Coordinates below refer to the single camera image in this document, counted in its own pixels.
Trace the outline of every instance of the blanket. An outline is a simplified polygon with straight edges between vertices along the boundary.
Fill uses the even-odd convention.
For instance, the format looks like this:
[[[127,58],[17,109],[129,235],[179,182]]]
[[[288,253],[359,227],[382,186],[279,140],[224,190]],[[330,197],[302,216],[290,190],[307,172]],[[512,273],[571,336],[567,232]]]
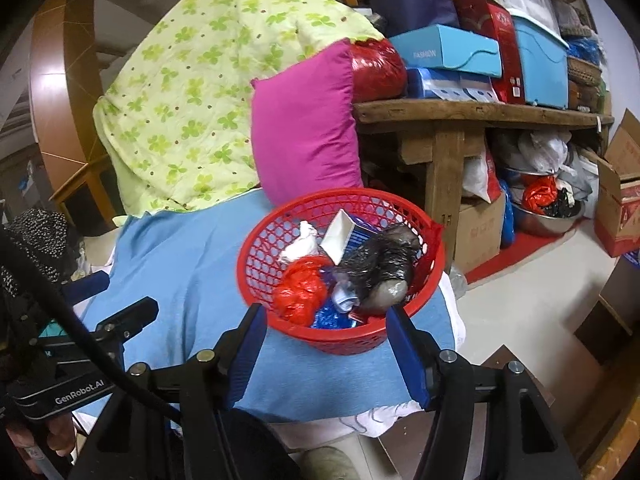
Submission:
[[[150,296],[158,318],[124,345],[126,367],[184,362],[236,327],[246,305],[236,285],[236,259],[250,230],[271,210],[262,190],[197,212],[130,218],[117,241],[109,288],[95,296],[83,321],[96,324]],[[441,348],[455,348],[438,288],[413,316]],[[326,354],[268,329],[249,385],[237,407],[267,422],[353,416],[410,400],[388,342],[359,355]],[[97,416],[105,399],[82,408]]]
[[[382,35],[335,0],[181,0],[94,108],[125,211],[199,210],[251,189],[251,80],[341,38]]]

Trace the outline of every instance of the green clover-patterned blanket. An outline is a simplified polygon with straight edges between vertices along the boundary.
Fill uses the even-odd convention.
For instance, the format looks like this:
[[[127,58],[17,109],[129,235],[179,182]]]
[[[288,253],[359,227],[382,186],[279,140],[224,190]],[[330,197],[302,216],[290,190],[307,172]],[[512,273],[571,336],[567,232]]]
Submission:
[[[181,0],[94,108],[125,211],[203,209],[251,189],[251,79],[341,38],[382,35],[335,0]]]

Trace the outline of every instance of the foot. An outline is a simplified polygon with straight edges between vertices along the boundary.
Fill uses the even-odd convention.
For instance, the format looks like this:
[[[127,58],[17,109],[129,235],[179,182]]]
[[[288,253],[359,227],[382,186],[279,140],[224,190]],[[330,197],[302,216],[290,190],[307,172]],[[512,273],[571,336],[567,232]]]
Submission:
[[[360,480],[353,462],[335,447],[307,451],[300,459],[305,480]]]

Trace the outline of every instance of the blue blanket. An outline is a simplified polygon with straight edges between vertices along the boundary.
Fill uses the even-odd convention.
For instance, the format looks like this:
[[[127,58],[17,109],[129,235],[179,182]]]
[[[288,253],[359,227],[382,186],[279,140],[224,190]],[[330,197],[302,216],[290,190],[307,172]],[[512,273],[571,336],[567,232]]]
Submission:
[[[246,305],[236,285],[236,259],[250,230],[272,209],[261,190],[193,213],[130,218],[116,244],[109,288],[84,313],[95,325],[143,296],[159,305],[155,322],[125,343],[125,364],[182,363],[238,325]],[[454,348],[438,288],[413,317],[442,348]],[[409,394],[388,342],[360,355],[325,354],[272,329],[244,398],[237,404],[267,422],[357,415],[407,402]],[[106,400],[81,411],[97,416]]]

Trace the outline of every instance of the red plastic basket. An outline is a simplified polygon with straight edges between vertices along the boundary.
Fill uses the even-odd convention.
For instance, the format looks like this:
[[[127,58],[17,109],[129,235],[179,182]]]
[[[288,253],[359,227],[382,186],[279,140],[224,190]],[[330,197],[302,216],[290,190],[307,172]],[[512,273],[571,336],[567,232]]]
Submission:
[[[322,330],[294,325],[271,311],[271,293],[285,268],[278,263],[278,256],[300,235],[300,221],[310,222],[322,237],[340,209],[380,228],[403,222],[418,234],[422,251],[418,255],[409,301],[404,307],[409,316],[418,312],[433,295],[444,269],[444,247],[439,235],[441,227],[418,206],[377,189],[330,189],[303,196],[277,208],[244,241],[238,256],[236,277],[247,305],[257,302],[267,307],[269,326],[324,352],[352,355],[366,352],[385,341],[384,318],[370,317],[368,323],[356,328]],[[424,257],[427,250],[425,240],[432,239],[434,230],[438,233],[435,242],[438,248],[433,268],[428,269],[427,258]]]

